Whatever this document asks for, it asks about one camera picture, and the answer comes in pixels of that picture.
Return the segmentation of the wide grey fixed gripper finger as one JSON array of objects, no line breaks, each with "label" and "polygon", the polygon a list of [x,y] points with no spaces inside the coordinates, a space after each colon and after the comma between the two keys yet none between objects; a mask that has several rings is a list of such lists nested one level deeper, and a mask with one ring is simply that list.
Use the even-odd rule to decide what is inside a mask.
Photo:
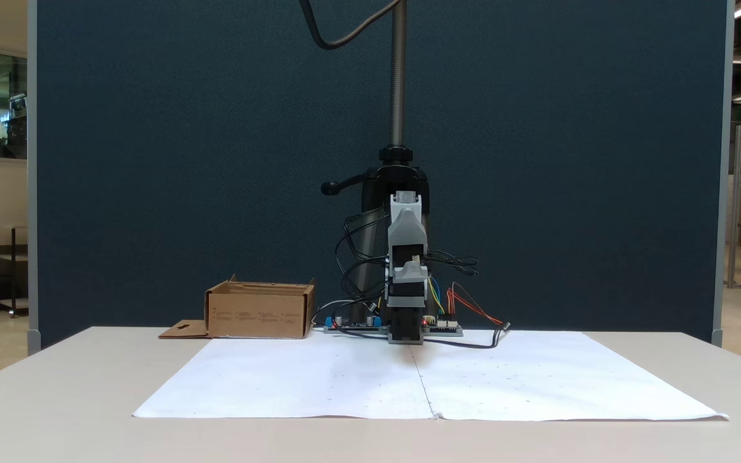
[{"label": "wide grey fixed gripper finger", "polygon": [[420,260],[408,260],[402,266],[389,267],[391,284],[424,284],[430,278],[428,269]]}]

